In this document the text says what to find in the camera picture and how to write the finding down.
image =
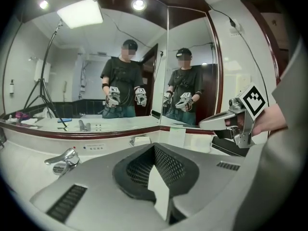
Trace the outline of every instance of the bottle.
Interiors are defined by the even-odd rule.
[[[11,80],[11,83],[10,83],[10,94],[14,94],[14,80],[13,79]]]

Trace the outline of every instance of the ceiling light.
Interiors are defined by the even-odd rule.
[[[141,11],[145,9],[146,3],[142,0],[135,0],[133,1],[132,6],[135,10]]]
[[[69,28],[103,23],[101,9],[97,0],[75,2],[57,11]]]
[[[43,0],[39,3],[39,6],[45,10],[48,7],[48,2],[46,0]]]

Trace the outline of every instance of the tripod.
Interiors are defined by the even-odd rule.
[[[23,114],[25,112],[25,109],[29,108],[38,98],[41,98],[44,102],[44,104],[46,105],[47,107],[47,111],[48,111],[48,114],[49,116],[51,117],[51,113],[50,113],[50,110],[49,110],[49,106],[51,106],[52,108],[52,111],[56,114],[56,116],[61,120],[61,122],[63,123],[64,125],[64,130],[65,128],[67,127],[67,125],[64,123],[64,121],[62,120],[62,118],[57,114],[57,111],[56,111],[56,108],[51,100],[51,97],[48,93],[48,90],[47,90],[47,87],[46,87],[46,82],[45,82],[45,79],[44,79],[44,70],[45,70],[45,65],[46,65],[46,61],[47,61],[47,56],[48,56],[48,52],[49,52],[49,49],[51,47],[51,44],[52,44],[52,41],[54,39],[54,37],[56,36],[57,32],[58,32],[58,29],[62,26],[62,20],[60,20],[55,32],[53,33],[50,41],[49,41],[49,45],[47,47],[47,50],[46,50],[46,53],[45,53],[45,56],[44,56],[44,61],[43,61],[43,66],[42,66],[42,72],[40,74],[40,79],[36,82],[36,84],[34,85],[33,89],[31,90],[30,92],[30,95],[28,96],[28,99],[25,103],[25,106],[23,108],[23,111],[22,111],[22,115],[20,117],[20,120],[19,122],[21,122],[21,119],[23,117]],[[35,88],[38,86],[39,84],[39,95],[28,105],[29,103],[29,100],[35,90]]]

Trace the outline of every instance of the jeans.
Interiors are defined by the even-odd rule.
[[[166,117],[177,121],[184,122],[189,125],[196,125],[196,113],[184,112],[179,109],[170,108]]]
[[[107,104],[103,110],[103,118],[123,118],[123,117],[135,117],[135,107],[134,106],[116,106],[109,107]]]

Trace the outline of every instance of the black baseball cap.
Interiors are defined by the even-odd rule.
[[[177,58],[181,58],[183,55],[192,56],[192,52],[187,48],[179,49],[177,52]]]
[[[137,51],[138,49],[138,44],[136,43],[136,41],[132,40],[132,39],[128,39],[123,43],[123,46],[127,47],[129,50],[135,50]]]

